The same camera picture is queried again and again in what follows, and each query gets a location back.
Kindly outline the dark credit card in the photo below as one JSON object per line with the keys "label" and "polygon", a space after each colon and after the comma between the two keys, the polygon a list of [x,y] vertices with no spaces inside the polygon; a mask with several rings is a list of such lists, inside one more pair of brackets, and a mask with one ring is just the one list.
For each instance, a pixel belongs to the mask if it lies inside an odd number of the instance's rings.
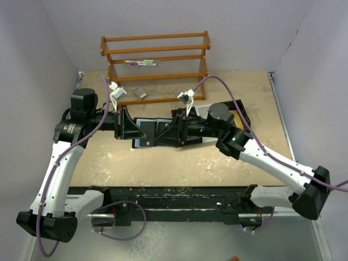
{"label": "dark credit card", "polygon": [[140,122],[140,128],[147,135],[147,139],[154,140],[157,133],[157,122],[155,121],[142,121]]}

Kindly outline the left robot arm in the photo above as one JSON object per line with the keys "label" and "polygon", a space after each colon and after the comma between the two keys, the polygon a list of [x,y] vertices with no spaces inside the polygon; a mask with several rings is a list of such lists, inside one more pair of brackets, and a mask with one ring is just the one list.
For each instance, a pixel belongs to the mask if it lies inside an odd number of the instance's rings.
{"label": "left robot arm", "polygon": [[106,213],[114,206],[109,188],[91,186],[83,195],[67,203],[75,168],[88,140],[97,131],[113,131],[118,139],[140,138],[141,132],[126,107],[111,113],[97,109],[98,96],[93,89],[77,89],[71,95],[71,106],[56,125],[50,163],[35,200],[26,212],[19,212],[16,223],[37,240],[67,243],[78,223],[90,213]]}

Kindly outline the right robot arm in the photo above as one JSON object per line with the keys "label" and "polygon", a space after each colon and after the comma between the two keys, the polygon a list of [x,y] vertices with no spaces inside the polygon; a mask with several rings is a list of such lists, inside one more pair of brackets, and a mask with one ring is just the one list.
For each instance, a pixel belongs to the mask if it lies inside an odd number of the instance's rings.
{"label": "right robot arm", "polygon": [[330,194],[330,172],[322,166],[304,166],[258,144],[249,132],[235,125],[226,104],[212,104],[205,119],[178,111],[171,123],[155,135],[154,143],[179,147],[188,137],[216,138],[216,147],[222,154],[249,163],[283,182],[281,187],[250,185],[241,203],[246,212],[284,207],[306,219],[318,219]]}

